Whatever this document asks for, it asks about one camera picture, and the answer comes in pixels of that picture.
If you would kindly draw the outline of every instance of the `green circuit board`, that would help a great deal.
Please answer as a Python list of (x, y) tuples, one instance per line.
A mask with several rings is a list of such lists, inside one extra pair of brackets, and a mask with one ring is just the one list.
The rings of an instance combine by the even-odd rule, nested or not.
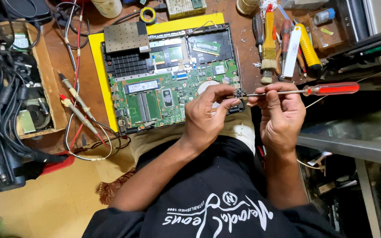
[(198, 88), (209, 80), (241, 88), (234, 60), (118, 82), (109, 77), (120, 132), (124, 128), (144, 129), (148, 125), (162, 127), (184, 122), (185, 104), (194, 100)]

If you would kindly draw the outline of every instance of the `wooden box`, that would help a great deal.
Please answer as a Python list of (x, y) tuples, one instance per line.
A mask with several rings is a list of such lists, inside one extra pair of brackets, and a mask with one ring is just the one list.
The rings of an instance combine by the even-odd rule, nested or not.
[[(11, 35), (11, 29), (8, 22), (1, 22), (0, 28), (6, 35)], [(33, 43), (37, 37), (38, 30), (31, 24), (26, 22), (13, 22), (13, 28), (15, 33), (24, 33), (29, 37), (30, 43)], [(23, 130), (17, 127), (18, 135), (21, 139), (41, 136), (56, 131), (60, 131), (66, 128), (67, 118), (64, 112), (64, 107), (61, 104), (60, 93), (57, 87), (57, 78), (52, 70), (50, 57), (48, 55), (47, 46), (45, 44), (44, 34), (41, 32), (38, 43), (31, 50), (36, 63), (38, 65), (39, 74), (42, 81), (42, 87), (44, 89), (45, 99), (47, 101), (53, 128), (42, 130), (39, 132), (31, 132), (24, 134)]]

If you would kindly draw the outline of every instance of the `yellow board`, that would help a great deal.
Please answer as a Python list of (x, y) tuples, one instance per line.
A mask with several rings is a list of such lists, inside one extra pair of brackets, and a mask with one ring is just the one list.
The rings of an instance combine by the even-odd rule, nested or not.
[[(215, 13), (210, 15), (184, 18), (179, 20), (174, 20), (170, 22), (163, 22), (160, 24), (153, 24), (146, 27), (148, 35), (174, 31), (174, 30), (184, 30), (190, 28), (197, 28), (202, 26), (207, 21), (213, 21), (215, 24), (224, 23), (224, 18), (222, 13)], [(206, 26), (213, 25), (211, 22), (207, 23)], [(89, 35), (89, 44), (91, 45), (91, 50), (93, 54), (93, 60), (95, 61), (95, 66), (97, 67), (97, 73), (99, 78), (99, 84), (101, 85), (101, 91), (103, 92), (104, 104), (107, 109), (108, 121), (110, 127), (118, 132), (116, 113), (114, 112), (113, 100), (111, 99), (111, 90), (108, 83), (107, 73), (105, 72), (103, 52), (101, 50), (101, 42), (104, 41), (104, 34), (93, 34)]]

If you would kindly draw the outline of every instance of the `man's right hand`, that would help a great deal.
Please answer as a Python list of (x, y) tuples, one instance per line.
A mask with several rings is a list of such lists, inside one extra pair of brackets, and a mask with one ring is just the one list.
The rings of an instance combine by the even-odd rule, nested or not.
[(269, 152), (281, 157), (295, 154), (299, 131), (305, 117), (305, 106), (299, 94), (278, 95), (278, 91), (298, 90), (295, 84), (274, 83), (255, 89), (265, 96), (249, 97), (248, 106), (261, 108), (261, 139)]

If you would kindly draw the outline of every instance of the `wooden desk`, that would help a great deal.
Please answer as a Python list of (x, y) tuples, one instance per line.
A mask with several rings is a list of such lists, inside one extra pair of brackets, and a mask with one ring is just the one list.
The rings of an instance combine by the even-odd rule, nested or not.
[[(148, 6), (155, 7), (159, 2), (151, 1)], [(138, 11), (139, 8), (136, 6), (130, 6), (123, 8), (120, 16), (125, 16), (134, 11)], [(95, 33), (102, 30), (104, 26), (111, 24), (116, 19), (104, 18), (98, 10), (93, 6), (92, 3), (86, 3), (84, 8), (84, 15), (89, 18), (90, 22), (90, 32)], [(258, 56), (258, 49), (255, 47), (255, 39), (252, 33), (252, 16), (240, 15), (236, 10), (236, 0), (208, 0), (206, 14), (223, 12), (225, 22), (230, 23), (232, 30), (232, 38), (235, 46), (238, 48), (239, 60), (241, 65), (241, 79), (242, 87), (246, 89), (248, 93), (254, 92), (258, 87), (261, 87), (262, 74), (255, 68), (252, 63), (260, 62)], [(157, 13), (158, 16), (167, 20), (166, 13)], [(137, 21), (139, 19), (138, 15), (136, 17), (129, 18), (129, 21)], [(162, 19), (158, 18), (157, 22), (163, 22)], [(74, 21), (73, 25), (77, 26), (78, 21)], [(86, 24), (83, 21), (82, 32), (86, 33)], [(71, 65), (70, 57), (67, 48), (62, 40), (60, 31), (54, 20), (43, 26), (43, 34), (45, 37), (45, 42), (50, 55), (51, 64), (54, 73), (58, 75), (58, 71), (63, 73), (68, 79), (72, 80), (74, 78), (74, 72)], [(69, 41), (71, 43), (76, 43), (77, 35), (75, 35), (71, 30), (69, 31)], [(81, 37), (81, 42), (84, 42), (85, 37)], [(79, 70), (79, 81), (80, 81), (80, 91), (82, 99), (85, 101), (88, 107), (92, 109), (92, 114), (95, 116), (96, 120), (108, 125), (107, 112), (105, 110), (103, 96), (101, 93), (101, 87), (98, 81), (97, 70), (95, 68), (95, 63), (93, 61), (92, 52), (89, 44), (81, 49), (81, 61)], [(61, 94), (69, 95), (66, 87), (58, 81), (58, 87)], [(70, 118), (71, 111), (66, 109), (67, 119)], [(71, 122), (71, 128), (69, 133), (68, 141), (71, 142), (78, 128), (80, 127), (80, 120), (76, 117), (73, 118)], [(92, 144), (98, 142), (99, 140), (86, 128), (82, 130), (82, 136), (77, 138), (76, 147), (82, 147), (82, 138), (86, 140), (86, 144)], [(64, 130), (56, 132), (53, 134), (45, 135), (39, 140), (28, 139), (25, 143), (32, 147), (42, 150), (47, 153), (59, 153), (64, 151), (63, 146), (63, 136)]]

